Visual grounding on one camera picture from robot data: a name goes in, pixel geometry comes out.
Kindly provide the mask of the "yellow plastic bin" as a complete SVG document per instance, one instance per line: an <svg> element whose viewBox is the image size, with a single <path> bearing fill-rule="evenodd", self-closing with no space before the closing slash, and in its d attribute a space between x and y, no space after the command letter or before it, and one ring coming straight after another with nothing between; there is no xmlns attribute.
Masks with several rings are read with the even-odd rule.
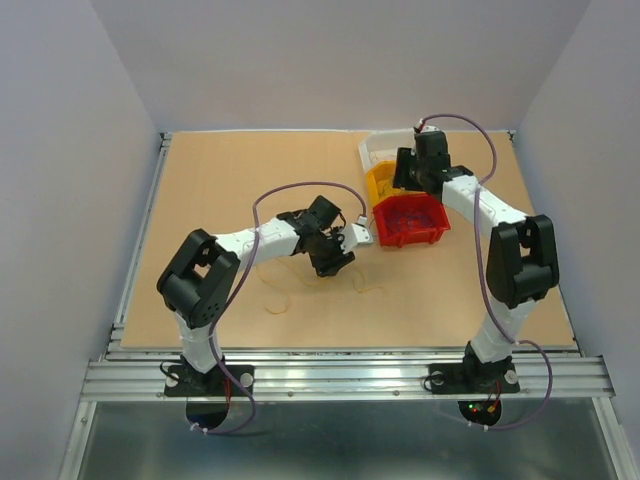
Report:
<svg viewBox="0 0 640 480"><path fill-rule="evenodd" d="M393 187L395 168L394 161L382 161L365 173L366 189L371 207L375 207L389 197L405 194L405 191Z"/></svg>

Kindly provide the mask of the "white plastic bin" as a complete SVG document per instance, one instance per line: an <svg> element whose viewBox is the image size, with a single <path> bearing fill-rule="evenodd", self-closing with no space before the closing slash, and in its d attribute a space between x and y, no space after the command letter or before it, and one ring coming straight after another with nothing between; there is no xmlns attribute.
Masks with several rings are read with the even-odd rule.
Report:
<svg viewBox="0 0 640 480"><path fill-rule="evenodd" d="M413 146L414 132L412 129L373 131L358 145L363 171L367 173L383 161L394 161L398 148L412 148Z"/></svg>

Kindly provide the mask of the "red plastic bin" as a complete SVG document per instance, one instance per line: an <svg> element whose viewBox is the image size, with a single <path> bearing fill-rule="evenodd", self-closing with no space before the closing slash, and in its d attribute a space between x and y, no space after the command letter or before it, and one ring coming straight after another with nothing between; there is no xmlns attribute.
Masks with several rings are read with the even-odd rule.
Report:
<svg viewBox="0 0 640 480"><path fill-rule="evenodd" d="M427 194L388 197L373 215L382 247L435 244L451 229L444 206Z"/></svg>

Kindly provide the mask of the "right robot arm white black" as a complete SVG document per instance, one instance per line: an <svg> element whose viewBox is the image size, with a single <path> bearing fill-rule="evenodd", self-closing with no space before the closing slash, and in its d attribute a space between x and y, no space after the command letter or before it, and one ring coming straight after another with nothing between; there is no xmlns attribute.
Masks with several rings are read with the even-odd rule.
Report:
<svg viewBox="0 0 640 480"><path fill-rule="evenodd" d="M527 215L491 193L468 168L454 166L444 132L423 127L414 145L397 151L394 187L423 192L471 223L478 252L486 317L456 363L432 364L426 389L436 395L483 394L494 387L519 390L512 351L537 302L559 283L554 225L546 215Z"/></svg>

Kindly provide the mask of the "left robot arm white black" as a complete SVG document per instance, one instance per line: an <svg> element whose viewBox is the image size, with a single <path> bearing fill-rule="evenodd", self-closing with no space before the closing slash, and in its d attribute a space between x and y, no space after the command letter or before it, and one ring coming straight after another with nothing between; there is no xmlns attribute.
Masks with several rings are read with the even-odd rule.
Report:
<svg viewBox="0 0 640 480"><path fill-rule="evenodd" d="M215 396L232 387L217 338L217 324L246 281L265 261L298 254L309 257L319 278L335 276L373 241L365 216L354 223L324 196L301 210L235 233L192 231L157 282L174 313L182 339L176 364L163 369L168 397Z"/></svg>

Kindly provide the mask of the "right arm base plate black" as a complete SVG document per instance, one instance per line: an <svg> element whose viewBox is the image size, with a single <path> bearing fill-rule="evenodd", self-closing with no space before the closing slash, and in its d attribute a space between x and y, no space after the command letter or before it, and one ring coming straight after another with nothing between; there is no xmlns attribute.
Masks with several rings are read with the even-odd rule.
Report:
<svg viewBox="0 0 640 480"><path fill-rule="evenodd" d="M506 370L482 365L467 368L462 363L439 363L428 366L428 389L436 395L488 395L516 394L521 391L518 382L509 383Z"/></svg>

